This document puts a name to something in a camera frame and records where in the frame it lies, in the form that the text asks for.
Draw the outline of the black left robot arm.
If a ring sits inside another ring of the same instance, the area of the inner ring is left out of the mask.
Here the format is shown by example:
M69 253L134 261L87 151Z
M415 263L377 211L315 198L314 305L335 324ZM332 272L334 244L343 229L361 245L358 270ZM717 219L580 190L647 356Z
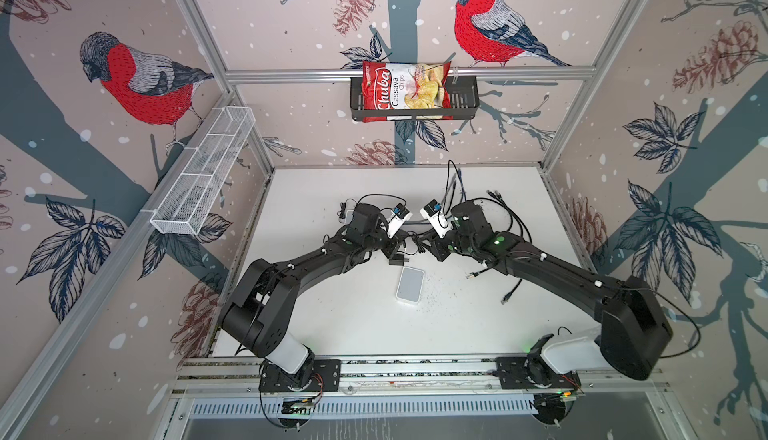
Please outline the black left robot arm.
M349 222L318 249L278 263L252 262L221 308L217 327L245 350L268 360L295 382L306 384L314 353L288 331L296 301L320 282L367 262L375 252L397 251L396 234L411 216L403 203L387 215L360 202Z

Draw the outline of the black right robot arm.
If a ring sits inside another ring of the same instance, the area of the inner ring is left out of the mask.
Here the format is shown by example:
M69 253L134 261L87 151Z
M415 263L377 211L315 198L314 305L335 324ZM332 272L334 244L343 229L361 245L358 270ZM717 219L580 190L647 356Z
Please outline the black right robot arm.
M435 233L430 250L439 261L457 254L485 268L530 282L590 315L597 327L572 334L542 336L528 353L533 382L547 384L547 371L610 367L646 380L673 335L652 289L631 276L625 281L565 262L509 231L496 232L482 208L466 201L444 212L431 201L420 211Z

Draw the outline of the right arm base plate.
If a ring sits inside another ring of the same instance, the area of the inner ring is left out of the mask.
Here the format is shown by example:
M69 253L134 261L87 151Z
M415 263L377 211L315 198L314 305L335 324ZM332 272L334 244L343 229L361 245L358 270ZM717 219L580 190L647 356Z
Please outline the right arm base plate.
M581 382L576 373L559 374L543 360L527 356L497 357L493 375L503 390L557 389L576 390Z

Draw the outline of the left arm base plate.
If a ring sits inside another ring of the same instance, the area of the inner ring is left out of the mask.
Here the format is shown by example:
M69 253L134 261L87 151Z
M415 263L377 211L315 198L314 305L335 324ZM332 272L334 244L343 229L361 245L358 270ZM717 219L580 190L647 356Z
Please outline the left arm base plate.
M296 373L290 374L269 360L263 361L260 374L261 393L337 392L341 377L339 359L309 357Z

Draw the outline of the black power adapter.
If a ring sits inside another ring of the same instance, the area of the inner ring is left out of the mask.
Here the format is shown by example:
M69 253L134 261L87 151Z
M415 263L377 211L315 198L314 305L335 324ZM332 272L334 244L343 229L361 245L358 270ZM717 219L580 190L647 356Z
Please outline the black power adapter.
M402 252L394 253L388 260L390 266L402 267L408 262L407 256Z

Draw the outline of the black adapter with cord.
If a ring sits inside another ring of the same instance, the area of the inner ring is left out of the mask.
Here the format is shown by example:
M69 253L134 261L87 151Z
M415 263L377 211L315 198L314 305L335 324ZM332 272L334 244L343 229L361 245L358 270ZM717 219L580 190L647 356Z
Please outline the black adapter with cord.
M340 224L347 225L352 221L356 206L357 201L352 198L348 198L340 203L339 211L337 214Z

